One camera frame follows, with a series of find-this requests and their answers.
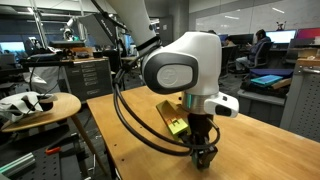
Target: office chair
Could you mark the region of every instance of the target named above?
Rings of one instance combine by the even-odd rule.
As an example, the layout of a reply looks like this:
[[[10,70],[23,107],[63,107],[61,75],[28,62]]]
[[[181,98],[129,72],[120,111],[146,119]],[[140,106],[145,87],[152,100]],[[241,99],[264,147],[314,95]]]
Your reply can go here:
[[[228,70],[230,68],[235,68],[235,61],[239,57],[239,46],[236,45],[236,46],[231,46],[231,47],[233,47],[233,51],[232,51],[232,53],[230,54],[230,57],[229,57]]]
[[[222,47],[221,57],[221,72],[219,78],[225,78],[228,76],[228,62],[235,46]]]
[[[250,65],[248,68],[256,68],[258,66],[264,66],[268,64],[268,53],[270,48],[272,47],[273,42],[264,42],[261,44],[260,48],[257,51],[257,54],[254,58],[254,63]]]

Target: person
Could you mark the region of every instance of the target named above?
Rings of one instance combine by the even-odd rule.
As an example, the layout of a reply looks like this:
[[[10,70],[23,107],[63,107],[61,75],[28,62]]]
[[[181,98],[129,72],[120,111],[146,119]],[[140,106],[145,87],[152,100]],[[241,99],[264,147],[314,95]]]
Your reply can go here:
[[[224,39],[224,42],[225,42],[225,46],[235,46],[235,44],[232,42],[230,36],[227,36],[227,37]]]
[[[257,31],[256,37],[258,42],[255,45],[252,46],[249,43],[247,44],[247,47],[249,48],[249,55],[236,59],[236,71],[234,73],[241,74],[248,72],[248,66],[254,63],[255,55],[262,43],[271,42],[270,37],[266,35],[266,32],[263,29]]]

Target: wall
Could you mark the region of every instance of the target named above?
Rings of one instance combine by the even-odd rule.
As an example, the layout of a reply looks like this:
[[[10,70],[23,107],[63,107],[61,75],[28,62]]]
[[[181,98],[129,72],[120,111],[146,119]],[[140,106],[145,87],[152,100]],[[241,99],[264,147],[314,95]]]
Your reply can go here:
[[[173,17],[167,16],[160,18],[159,24],[159,36],[162,41],[162,45],[166,46],[173,42]]]
[[[63,40],[63,32],[60,31],[62,27],[62,23],[43,23],[48,42]],[[78,29],[75,25],[73,29],[75,35],[79,36]],[[35,37],[40,40],[35,22],[0,19],[0,42],[26,42],[29,37]],[[86,45],[94,46],[94,44],[95,40],[92,36],[89,36]]]
[[[171,0],[169,3],[169,14],[173,18],[173,40],[177,40],[188,31],[188,9],[188,0]]]
[[[149,17],[165,17],[169,14],[167,1],[148,0],[145,4]]]
[[[286,29],[320,27],[319,0],[221,0],[218,5],[217,0],[201,0],[197,5],[193,1],[190,0],[189,30],[214,29],[221,34],[255,33],[262,28],[276,30],[277,21],[286,21]]]

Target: ceiling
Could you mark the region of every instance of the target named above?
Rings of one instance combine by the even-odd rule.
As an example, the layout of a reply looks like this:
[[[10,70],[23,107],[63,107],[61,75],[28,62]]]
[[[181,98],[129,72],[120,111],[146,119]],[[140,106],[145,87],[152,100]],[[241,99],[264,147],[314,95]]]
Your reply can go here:
[[[65,21],[70,16],[80,16],[81,7],[79,0],[35,0],[36,6],[40,11],[42,20]],[[99,6],[109,12],[115,13],[106,0],[96,0]],[[166,6],[169,0],[145,0],[146,6]],[[33,15],[29,12],[30,2],[26,0],[1,0],[0,2],[0,19],[19,19],[34,20]],[[98,12],[91,0],[82,0],[84,14]]]

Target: wooden table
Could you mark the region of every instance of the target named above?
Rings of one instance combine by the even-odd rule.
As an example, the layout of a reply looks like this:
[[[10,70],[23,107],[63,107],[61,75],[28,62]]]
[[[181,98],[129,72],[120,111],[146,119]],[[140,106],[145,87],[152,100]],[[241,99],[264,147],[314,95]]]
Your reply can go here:
[[[291,51],[298,51],[298,58],[308,58],[316,56],[319,48],[290,48]]]
[[[306,66],[306,67],[320,66],[320,57],[317,57],[314,60],[308,60],[306,58],[299,58],[297,60],[297,64],[300,65],[300,66]]]
[[[170,137],[156,104],[180,103],[180,93],[158,95],[147,87],[123,92],[133,111],[158,132]],[[131,135],[118,119],[113,95],[87,100],[120,176],[126,179],[319,179],[320,143],[239,114],[235,119],[215,116],[221,139],[209,169],[197,170],[191,157],[174,157],[155,151]],[[173,147],[150,135],[124,116],[151,141]],[[211,140],[215,138],[210,131]]]
[[[134,61],[137,57],[132,56],[132,57],[121,57],[122,61]]]
[[[83,129],[80,120],[76,116],[81,108],[80,100],[74,95],[68,93],[55,93],[55,95],[57,96],[58,100],[53,102],[52,109],[45,112],[35,113],[29,117],[21,119],[18,123],[13,123],[2,129],[2,132],[15,132],[36,127],[43,127],[44,125],[55,123],[70,117],[75,126],[78,128],[82,138],[88,145],[91,153],[96,155],[95,157],[101,169],[107,175],[105,166],[103,165],[87,133]]]

